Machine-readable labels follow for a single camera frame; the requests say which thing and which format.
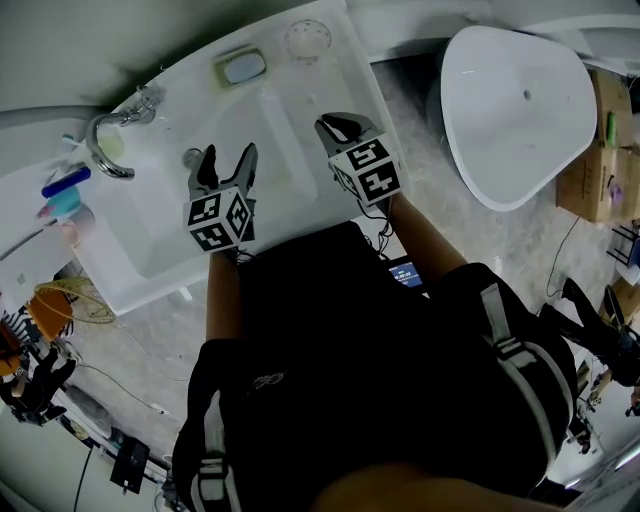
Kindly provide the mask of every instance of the floor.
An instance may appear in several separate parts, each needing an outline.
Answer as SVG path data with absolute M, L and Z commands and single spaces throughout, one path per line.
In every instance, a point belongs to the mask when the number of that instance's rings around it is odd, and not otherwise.
M 555 253 L 576 219 L 555 207 L 553 183 L 514 212 L 487 209 L 467 190 L 441 136 L 431 128 L 436 120 L 425 114 L 426 91 L 437 76 L 432 59 L 376 64 L 374 72 L 406 155 L 411 201 L 469 261 L 487 264 L 531 311 L 538 311 L 547 300 Z M 374 234 L 380 229 L 367 222 L 365 231 Z M 614 275 L 613 260 L 605 254 L 609 243 L 608 228 L 580 220 L 558 257 L 550 290 L 570 275 L 599 304 L 604 285 Z M 403 254 L 397 241 L 387 254 Z M 159 414 L 89 368 L 78 368 L 72 377 L 110 411 L 117 426 L 149 444 L 158 458 L 172 451 L 185 420 L 187 379 L 204 339 L 206 283 L 190 286 L 189 292 L 190 302 L 174 293 L 123 315 L 117 324 L 79 324 L 72 339 L 84 363 L 107 372 L 149 405 L 168 411 Z

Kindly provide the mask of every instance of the bar of soap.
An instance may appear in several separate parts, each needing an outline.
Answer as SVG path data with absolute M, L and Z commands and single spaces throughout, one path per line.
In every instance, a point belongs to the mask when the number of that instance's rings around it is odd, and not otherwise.
M 260 54 L 245 53 L 225 66 L 224 76 L 230 84 L 239 84 L 264 73 L 266 67 Z

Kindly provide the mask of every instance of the black cable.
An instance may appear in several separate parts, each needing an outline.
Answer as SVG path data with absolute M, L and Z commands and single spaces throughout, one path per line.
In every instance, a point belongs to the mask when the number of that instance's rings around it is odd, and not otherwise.
M 158 496 L 160 496 L 162 494 L 162 491 L 160 491 L 158 494 L 156 494 L 156 497 L 153 498 L 153 508 L 156 509 L 156 512 L 159 512 L 158 510 Z
M 389 198 L 389 209 L 388 209 L 386 217 L 373 217 L 373 216 L 369 215 L 367 212 L 364 211 L 364 208 L 362 208 L 362 203 L 360 203 L 360 201 L 358 201 L 358 207 L 360 208 L 360 211 L 362 212 L 362 215 L 364 215 L 367 219 L 385 221 L 384 227 L 378 233 L 378 256 L 380 256 L 381 258 L 383 258 L 383 259 L 385 259 L 387 261 L 389 260 L 389 258 L 384 254 L 384 250 L 389 245 L 389 239 L 391 238 L 391 236 L 393 236 L 393 233 L 394 233 L 393 226 L 391 225 L 391 222 L 389 222 L 389 216 L 391 215 L 391 200 L 392 200 L 392 198 L 390 197 Z M 371 239 L 369 239 L 366 236 L 365 236 L 365 238 L 367 238 L 367 241 L 369 242 L 369 245 L 372 245 L 371 244 Z
M 556 257 L 553 259 L 553 265 L 551 265 L 551 272 L 549 273 L 549 280 L 547 281 L 547 290 L 546 290 L 547 291 L 547 297 L 549 297 L 549 298 L 555 297 L 558 293 L 562 292 L 562 288 L 561 288 L 560 290 L 556 290 L 555 292 L 550 294 L 549 293 L 549 285 L 551 284 L 551 277 L 553 276 L 553 271 L 556 268 L 556 262 L 558 261 L 558 256 L 560 255 L 560 251 L 562 250 L 562 246 L 567 241 L 567 238 L 569 238 L 569 235 L 573 231 L 573 228 L 576 227 L 576 224 L 578 223 L 579 220 L 580 220 L 580 217 L 576 217 L 575 222 L 573 223 L 571 228 L 569 228 L 569 231 L 567 232 L 566 236 L 563 238 L 562 242 L 560 242 L 560 247 L 558 247 L 558 252 L 556 252 Z
M 362 208 L 362 203 L 360 201 L 358 201 L 358 206 L 360 207 L 360 211 L 362 212 L 362 215 L 364 215 L 367 219 L 384 220 L 389 222 L 389 219 L 387 219 L 386 217 L 372 217 L 371 215 L 369 215 L 367 212 L 364 211 L 364 208 Z
M 146 405 L 149 409 L 153 409 L 154 411 L 156 410 L 154 407 L 152 407 L 151 405 L 149 405 L 147 402 L 145 402 L 144 400 L 139 399 L 136 395 L 134 395 L 133 393 L 131 393 L 129 390 L 127 390 L 122 384 L 120 384 L 116 379 L 114 379 L 111 375 L 109 375 L 108 373 L 103 372 L 100 368 L 96 368 L 95 366 L 91 366 L 89 364 L 79 364 L 76 366 L 76 368 L 90 368 L 92 370 L 97 371 L 98 373 L 101 373 L 102 375 L 104 375 L 105 377 L 107 377 L 108 379 L 111 379 L 120 389 L 122 389 L 122 391 L 124 391 L 125 393 L 127 393 L 129 396 L 131 396 L 132 398 L 135 398 L 138 402 L 140 402 L 143 405 Z
M 82 468 L 82 475 L 80 475 L 80 482 L 78 482 L 78 490 L 76 491 L 76 501 L 73 504 L 73 512 L 76 512 L 78 510 L 78 498 L 80 498 L 80 489 L 82 489 L 84 474 L 87 471 L 87 464 L 89 464 L 89 459 L 91 458 L 92 453 L 93 453 L 93 450 L 89 450 L 89 453 L 87 453 L 87 459 L 84 461 L 84 467 Z

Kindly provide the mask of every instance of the faucet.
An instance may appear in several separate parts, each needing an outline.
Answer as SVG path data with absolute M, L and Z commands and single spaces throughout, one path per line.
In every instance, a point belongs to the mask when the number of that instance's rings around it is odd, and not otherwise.
M 130 167 L 121 167 L 113 163 L 102 151 L 98 143 L 98 128 L 104 123 L 118 123 L 127 126 L 129 123 L 148 124 L 156 116 L 156 107 L 164 100 L 164 90 L 160 87 L 139 87 L 140 99 L 133 107 L 123 107 L 118 112 L 103 114 L 89 121 L 85 141 L 91 151 L 91 158 L 103 173 L 119 180 L 132 180 L 136 171 Z

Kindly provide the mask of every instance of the white sink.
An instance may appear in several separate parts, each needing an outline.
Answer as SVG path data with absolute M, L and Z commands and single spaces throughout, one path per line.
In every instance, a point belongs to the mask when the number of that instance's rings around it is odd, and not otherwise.
M 296 61 L 285 48 L 285 33 L 305 19 L 331 31 L 331 46 L 316 62 Z M 267 73 L 221 89 L 213 63 L 247 44 L 260 49 Z M 151 84 L 166 91 L 156 118 L 148 125 L 116 128 L 124 152 L 114 161 L 133 167 L 135 178 L 121 181 L 95 171 L 80 185 L 83 200 L 96 214 L 96 230 L 76 254 L 117 314 L 207 275 L 208 258 L 183 227 L 190 171 L 182 157 L 188 149 L 214 144 L 216 169 L 224 178 L 244 148 L 256 144 L 256 240 L 244 247 L 253 253 L 360 214 L 327 167 L 314 129 L 323 113 L 368 116 L 390 135 L 405 180 L 395 130 L 344 5 L 316 2 L 245 27 L 190 55 Z M 76 156 L 89 161 L 85 148 Z

